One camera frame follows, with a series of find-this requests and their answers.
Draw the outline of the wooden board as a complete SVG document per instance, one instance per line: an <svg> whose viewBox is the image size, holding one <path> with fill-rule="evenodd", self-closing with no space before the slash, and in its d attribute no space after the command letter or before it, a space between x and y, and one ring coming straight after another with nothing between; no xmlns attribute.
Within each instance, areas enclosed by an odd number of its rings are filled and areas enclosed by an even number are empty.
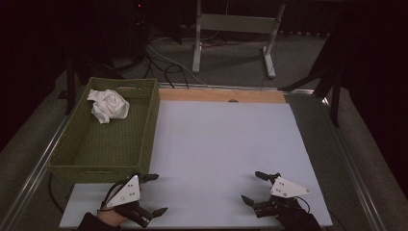
<svg viewBox="0 0 408 231"><path fill-rule="evenodd" d="M159 89L162 100L239 102L239 103L285 103L284 95L279 91L260 90L195 90L195 89Z"/></svg>

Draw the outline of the person's left hand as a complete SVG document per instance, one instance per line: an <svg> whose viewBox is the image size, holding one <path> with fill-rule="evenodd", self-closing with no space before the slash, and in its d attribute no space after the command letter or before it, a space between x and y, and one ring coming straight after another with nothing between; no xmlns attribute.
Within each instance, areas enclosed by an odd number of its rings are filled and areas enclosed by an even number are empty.
<svg viewBox="0 0 408 231"><path fill-rule="evenodd" d="M114 209L108 209L107 207L98 212L96 217L112 227L118 227L121 223L128 220L128 218L118 214Z"/></svg>

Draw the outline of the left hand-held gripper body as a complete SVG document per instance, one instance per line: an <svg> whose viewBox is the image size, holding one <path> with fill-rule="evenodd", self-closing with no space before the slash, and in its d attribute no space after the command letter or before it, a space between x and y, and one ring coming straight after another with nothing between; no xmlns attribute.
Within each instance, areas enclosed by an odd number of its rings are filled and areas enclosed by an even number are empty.
<svg viewBox="0 0 408 231"><path fill-rule="evenodd" d="M140 179L137 175L124 181L116 182L107 192L101 202L101 211L114 210L142 228L146 228L152 215L144 210L140 204Z"/></svg>

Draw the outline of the black stand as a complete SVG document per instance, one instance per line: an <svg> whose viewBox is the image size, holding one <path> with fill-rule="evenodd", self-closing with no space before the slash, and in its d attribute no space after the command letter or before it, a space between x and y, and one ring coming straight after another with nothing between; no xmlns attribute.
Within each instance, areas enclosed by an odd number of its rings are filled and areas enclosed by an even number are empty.
<svg viewBox="0 0 408 231"><path fill-rule="evenodd" d="M79 79L86 84L90 78L90 72L87 71L89 66L105 74L106 78L122 79L122 76L107 68L105 65L97 62L86 54L79 53L72 49L65 51L65 63L66 89L61 91L59 98L66 100L65 113L67 115L72 112L76 103L75 76L78 76Z"/></svg>
<svg viewBox="0 0 408 231"><path fill-rule="evenodd" d="M342 38L339 35L339 31L333 30L321 48L308 75L288 86L278 88L280 91L290 92L319 79L319 83L314 89L313 95L317 98L324 98L329 91L332 91L330 118L336 127L339 126L338 110L341 92L342 54L339 49L335 47L335 43L341 40Z"/></svg>

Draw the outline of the green woven basket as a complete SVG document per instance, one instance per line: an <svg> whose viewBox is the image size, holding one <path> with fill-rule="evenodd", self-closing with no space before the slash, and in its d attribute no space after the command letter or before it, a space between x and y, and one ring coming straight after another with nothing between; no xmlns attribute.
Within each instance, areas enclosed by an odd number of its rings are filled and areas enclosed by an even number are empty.
<svg viewBox="0 0 408 231"><path fill-rule="evenodd" d="M114 90L130 103L126 118L100 123L91 90ZM155 79L90 78L60 135L48 170L70 184L113 183L149 172L160 105Z"/></svg>

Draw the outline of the white table sheet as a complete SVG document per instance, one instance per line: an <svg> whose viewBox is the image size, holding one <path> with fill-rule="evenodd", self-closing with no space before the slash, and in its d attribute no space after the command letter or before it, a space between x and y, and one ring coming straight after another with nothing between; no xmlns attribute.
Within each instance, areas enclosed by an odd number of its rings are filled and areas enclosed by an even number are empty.
<svg viewBox="0 0 408 231"><path fill-rule="evenodd" d="M256 171L306 189L301 204L322 226L332 223L293 111L288 104L162 101L150 170L140 204L167 207L152 229L278 228L242 201L269 198Z"/></svg>

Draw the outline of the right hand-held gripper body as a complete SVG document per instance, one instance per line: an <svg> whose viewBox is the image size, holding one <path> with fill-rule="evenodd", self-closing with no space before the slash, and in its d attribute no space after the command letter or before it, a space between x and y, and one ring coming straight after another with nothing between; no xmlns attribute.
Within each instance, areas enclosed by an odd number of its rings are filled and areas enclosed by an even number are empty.
<svg viewBox="0 0 408 231"><path fill-rule="evenodd" d="M284 207L294 205L295 200L297 201L300 196L309 193L309 189L280 176L275 180L274 184L271 184L269 199L255 203L251 208L257 218L276 216Z"/></svg>

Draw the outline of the person's right hand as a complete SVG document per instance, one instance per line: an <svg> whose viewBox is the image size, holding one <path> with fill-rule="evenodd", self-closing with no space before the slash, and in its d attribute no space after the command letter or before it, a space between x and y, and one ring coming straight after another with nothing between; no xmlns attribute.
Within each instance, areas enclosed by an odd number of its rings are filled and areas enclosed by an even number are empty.
<svg viewBox="0 0 408 231"><path fill-rule="evenodd" d="M276 215L276 219L281 222L281 216L289 216L292 214L308 214L300 205L299 203L295 200L294 205L291 205L289 207L284 207L282 211L280 211Z"/></svg>

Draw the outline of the white crumpled cloth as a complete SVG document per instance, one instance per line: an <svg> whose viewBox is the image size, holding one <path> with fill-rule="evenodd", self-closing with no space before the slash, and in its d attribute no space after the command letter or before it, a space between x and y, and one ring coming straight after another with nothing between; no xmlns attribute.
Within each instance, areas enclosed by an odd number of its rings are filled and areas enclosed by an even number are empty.
<svg viewBox="0 0 408 231"><path fill-rule="evenodd" d="M130 103L115 90L90 90L87 100L92 101L91 113L101 124L128 116Z"/></svg>

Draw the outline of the white metal desk frame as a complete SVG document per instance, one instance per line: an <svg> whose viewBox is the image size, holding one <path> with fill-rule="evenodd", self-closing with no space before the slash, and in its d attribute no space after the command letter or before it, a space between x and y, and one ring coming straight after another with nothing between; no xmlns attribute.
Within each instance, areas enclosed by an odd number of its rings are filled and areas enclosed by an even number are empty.
<svg viewBox="0 0 408 231"><path fill-rule="evenodd" d="M280 3L275 17L257 17L204 13L202 12L202 0L196 0L195 46L191 71L200 72L202 30L269 34L268 45L263 47L263 57L268 78L274 79L276 73L271 52L286 6L286 3Z"/></svg>

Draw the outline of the metal table frame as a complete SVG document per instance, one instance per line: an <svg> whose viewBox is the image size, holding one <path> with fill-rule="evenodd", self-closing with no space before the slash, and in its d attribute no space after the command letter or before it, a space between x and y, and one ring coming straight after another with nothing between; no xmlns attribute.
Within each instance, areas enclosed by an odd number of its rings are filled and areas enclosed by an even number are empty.
<svg viewBox="0 0 408 231"><path fill-rule="evenodd" d="M233 99L286 101L293 109L300 134L322 187L334 226L328 231L388 231L369 183L353 159L343 126L333 124L330 103L311 90L279 93L275 88L210 86ZM54 90L0 152L0 231L39 228L56 231L68 186L56 183L55 201L48 195L45 161L66 121L66 101Z"/></svg>

